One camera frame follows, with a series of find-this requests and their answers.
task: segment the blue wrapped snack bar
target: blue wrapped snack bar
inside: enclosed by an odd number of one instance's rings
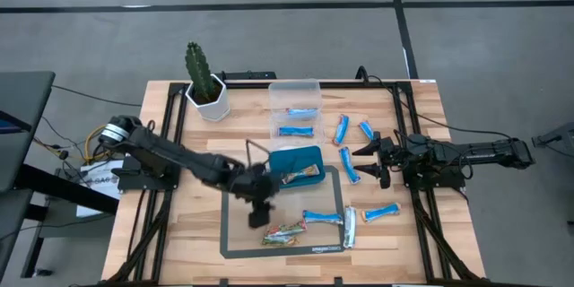
[[[313,136],[312,126],[280,126],[279,135]]]
[[[343,162],[344,169],[349,176],[349,180],[351,184],[357,184],[361,181],[361,177],[357,174],[355,169],[352,167],[351,164],[351,153],[349,152],[348,147],[343,147],[339,149],[339,154],[341,155],[341,161]]]
[[[339,145],[343,143],[344,136],[347,134],[347,128],[349,127],[349,117],[346,115],[341,115],[339,117],[339,126],[335,131],[335,138],[333,138],[333,144]]]
[[[342,225],[343,217],[337,213],[335,214],[321,214],[310,211],[303,211],[303,220],[305,223],[323,222]]]
[[[391,205],[387,205],[378,209],[374,210],[367,210],[362,211],[362,219],[366,223],[371,223],[374,220],[377,220],[379,217],[385,215],[398,215],[401,213],[401,205],[399,203],[392,203]]]
[[[362,132],[369,138],[369,140],[373,140],[373,128],[370,127],[369,121],[363,121],[359,123]]]
[[[317,109],[287,109],[287,115],[292,119],[307,120],[317,117]]]

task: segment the black floor stripe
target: black floor stripe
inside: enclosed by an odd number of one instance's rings
[[[403,8],[517,8],[573,6],[574,0],[405,2]]]
[[[166,4],[63,7],[0,7],[0,13],[152,13],[293,9],[377,9],[392,8],[391,2],[308,2],[266,4]]]
[[[409,29],[406,25],[406,18],[404,17],[403,1],[393,0],[393,3],[395,4],[396,22],[401,35],[401,43],[403,44],[407,74],[410,79],[418,79],[419,73],[417,72],[416,64],[414,63],[413,45],[411,44]]]

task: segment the gray carpet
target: gray carpet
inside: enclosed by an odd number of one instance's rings
[[[0,7],[297,1],[391,0],[0,0]],[[419,76],[438,80],[453,126],[529,140],[572,121],[574,7],[405,14]],[[202,44],[214,71],[349,78],[365,65],[381,78],[406,77],[393,9],[2,14],[0,35],[0,71],[52,70],[56,84],[133,103],[142,100],[149,80],[187,78],[189,39]],[[82,140],[116,114],[137,115],[138,109],[54,90],[44,116],[63,135]],[[451,134],[460,143],[494,139]],[[63,144],[43,121],[38,137]],[[574,220],[574,166],[547,149],[533,153],[538,163],[529,170],[476,167],[468,182],[484,266],[494,281],[570,286],[574,238],[566,221]],[[46,171],[60,165],[36,146],[27,162]],[[30,240],[30,232],[18,238],[3,286],[67,286],[100,278],[109,237],[49,239],[39,266],[55,274],[22,280]]]

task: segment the potted cactus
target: potted cactus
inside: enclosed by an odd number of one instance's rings
[[[192,81],[186,96],[202,118],[216,122],[226,117],[230,113],[227,87],[211,73],[204,51],[195,42],[187,44],[186,69]]]

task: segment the blue plastic tray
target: blue plastic tray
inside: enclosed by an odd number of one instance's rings
[[[269,166],[272,173],[288,174],[317,164],[319,174],[308,178],[294,179],[288,184],[281,184],[281,189],[290,187],[303,187],[318,184],[325,179],[323,156],[317,146],[271,152]]]

